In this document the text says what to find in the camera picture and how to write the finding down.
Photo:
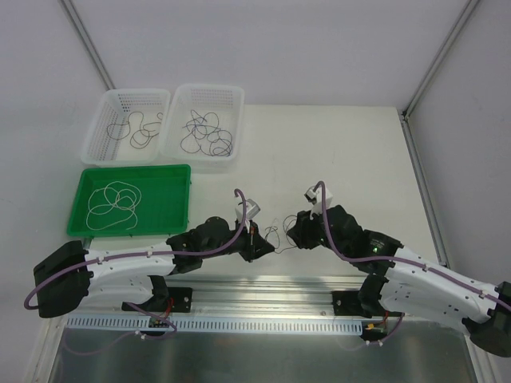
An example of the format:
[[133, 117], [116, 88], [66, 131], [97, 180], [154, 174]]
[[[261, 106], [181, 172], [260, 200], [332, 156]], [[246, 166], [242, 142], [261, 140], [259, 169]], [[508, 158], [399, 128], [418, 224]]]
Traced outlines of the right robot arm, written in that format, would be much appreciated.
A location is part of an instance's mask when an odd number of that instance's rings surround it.
[[362, 228], [337, 205], [325, 215], [301, 211], [287, 235], [298, 248], [325, 247], [366, 279], [342, 305], [365, 318], [410, 314], [458, 330], [480, 349], [510, 355], [510, 285], [497, 286], [426, 261], [400, 241]]

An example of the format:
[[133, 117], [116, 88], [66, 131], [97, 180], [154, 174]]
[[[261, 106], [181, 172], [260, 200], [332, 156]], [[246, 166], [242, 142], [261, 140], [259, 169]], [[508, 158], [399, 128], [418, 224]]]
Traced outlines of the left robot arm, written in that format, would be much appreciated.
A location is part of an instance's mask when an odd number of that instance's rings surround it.
[[60, 246], [34, 268], [35, 288], [28, 310], [55, 318], [76, 309], [108, 307], [163, 310], [170, 298], [165, 279], [202, 267], [204, 260], [238, 254], [251, 263], [274, 251], [253, 221], [212, 217], [162, 243], [126, 251], [94, 251], [79, 240]]

